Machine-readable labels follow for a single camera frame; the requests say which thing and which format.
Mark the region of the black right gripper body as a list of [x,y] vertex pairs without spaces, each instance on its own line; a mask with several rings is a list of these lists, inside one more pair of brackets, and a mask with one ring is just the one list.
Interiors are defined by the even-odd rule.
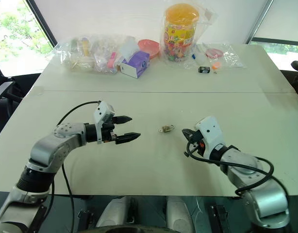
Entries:
[[203,154],[205,152],[205,144],[203,141],[203,135],[201,134],[200,131],[195,131],[189,143],[190,143],[190,146],[189,146],[190,152],[192,154],[197,153],[198,155],[203,157]]

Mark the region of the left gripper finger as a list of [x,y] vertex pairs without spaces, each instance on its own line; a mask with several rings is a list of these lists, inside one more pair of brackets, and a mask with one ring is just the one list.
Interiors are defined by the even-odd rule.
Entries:
[[140,135],[141,135],[140,133],[125,133],[124,135],[119,135],[119,136],[117,135],[115,139],[115,143],[117,145],[128,143],[137,139]]
[[124,124],[131,120],[132,120],[132,118],[129,116],[114,116],[112,118],[112,123],[113,124]]

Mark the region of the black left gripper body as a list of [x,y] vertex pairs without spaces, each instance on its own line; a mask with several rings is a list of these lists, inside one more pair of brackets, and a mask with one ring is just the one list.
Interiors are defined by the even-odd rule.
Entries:
[[102,137],[102,142],[112,142],[116,140],[116,135],[113,132],[115,128],[115,124],[113,123],[113,117],[111,117],[109,120],[105,121],[102,124],[101,128],[101,137]]

